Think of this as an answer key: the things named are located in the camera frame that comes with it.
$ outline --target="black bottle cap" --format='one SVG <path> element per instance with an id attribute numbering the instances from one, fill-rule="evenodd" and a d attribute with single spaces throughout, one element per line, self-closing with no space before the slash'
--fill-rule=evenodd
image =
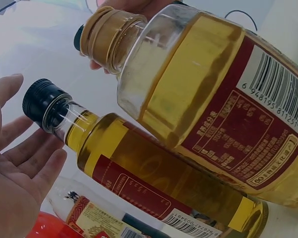
<path id="1" fill-rule="evenodd" d="M 24 114 L 43 128 L 43 117 L 52 102 L 61 95 L 70 95 L 50 80 L 42 78 L 34 82 L 24 95 L 22 109 Z"/>
<path id="2" fill-rule="evenodd" d="M 83 29 L 84 29 L 84 25 L 82 25 L 78 31 L 76 32 L 75 34 L 75 37 L 74 37 L 74 47 L 75 49 L 77 49 L 78 51 L 80 51 L 80 38 L 81 38 L 81 34 L 83 32 Z"/>

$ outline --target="open palm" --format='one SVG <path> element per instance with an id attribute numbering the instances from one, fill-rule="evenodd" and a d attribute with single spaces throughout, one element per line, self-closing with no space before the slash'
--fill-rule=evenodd
<path id="1" fill-rule="evenodd" d="M 1 126 L 1 108 L 23 82 L 22 75 L 0 79 L 0 151 L 31 125 L 23 116 Z M 34 225 L 41 203 L 65 162 L 63 144 L 42 130 L 0 152 L 0 238 L 22 238 Z"/>

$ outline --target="product label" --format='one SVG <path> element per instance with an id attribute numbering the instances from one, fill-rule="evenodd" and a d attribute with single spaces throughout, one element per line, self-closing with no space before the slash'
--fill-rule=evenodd
<path id="1" fill-rule="evenodd" d="M 217 238 L 222 233 L 218 229 L 206 224 L 210 222 L 208 217 L 202 215 L 201 217 L 197 216 L 197 219 L 195 219 L 176 208 L 174 208 L 162 221 L 188 235 L 191 235 L 192 237 Z"/>
<path id="2" fill-rule="evenodd" d="M 72 227 L 68 225 L 64 225 L 64 227 L 61 229 L 59 233 L 59 238 L 84 238 L 80 233 L 76 232 L 75 230 L 72 229 Z"/>
<path id="3" fill-rule="evenodd" d="M 206 232 L 208 234 L 206 237 L 209 238 L 217 238 L 222 233 L 206 223 L 200 227 L 196 226 L 198 221 L 191 224 L 186 220 L 182 223 L 183 219 L 175 217 L 174 211 L 179 211 L 178 214 L 186 214 L 186 218 L 190 217 L 191 221 L 195 220 L 194 214 L 199 213 L 142 181 L 103 155 L 97 161 L 93 179 L 139 209 L 195 238 L 202 237 L 200 236 L 202 232 L 199 233 L 200 229 L 205 229 L 203 232 Z"/>
<path id="4" fill-rule="evenodd" d="M 241 188 L 266 187 L 298 154 L 298 72 L 270 51 L 245 36 L 225 79 L 182 143 L 220 168 L 222 180 Z"/>
<path id="5" fill-rule="evenodd" d="M 140 231 L 117 220 L 81 196 L 67 223 L 86 238 L 145 238 Z"/>

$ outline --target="clear plastic bottle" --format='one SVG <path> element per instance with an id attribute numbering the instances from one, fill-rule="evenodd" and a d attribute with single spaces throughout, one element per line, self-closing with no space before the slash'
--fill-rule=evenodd
<path id="1" fill-rule="evenodd" d="M 256 34 L 171 4 L 99 9 L 75 47 L 117 75 L 117 101 L 170 150 L 236 189 L 298 206 L 298 66 Z"/>
<path id="2" fill-rule="evenodd" d="M 129 236 L 136 238 L 145 238 L 142 234 L 152 238 L 171 238 L 160 231 L 162 222 L 145 224 L 73 179 L 58 177 L 47 199 L 55 214 L 82 234 L 94 226 L 104 226 L 114 237 L 128 232 Z"/>

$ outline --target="black cable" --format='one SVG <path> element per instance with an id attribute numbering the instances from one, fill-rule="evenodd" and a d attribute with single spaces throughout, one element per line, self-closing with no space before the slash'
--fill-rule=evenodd
<path id="1" fill-rule="evenodd" d="M 14 2 L 8 4 L 7 6 L 5 6 L 5 7 L 3 7 L 3 8 L 1 8 L 1 9 L 0 9 L 0 12 L 6 10 L 8 7 L 11 7 L 11 6 L 14 5 L 15 3 L 16 3 L 16 1 L 14 1 Z"/>

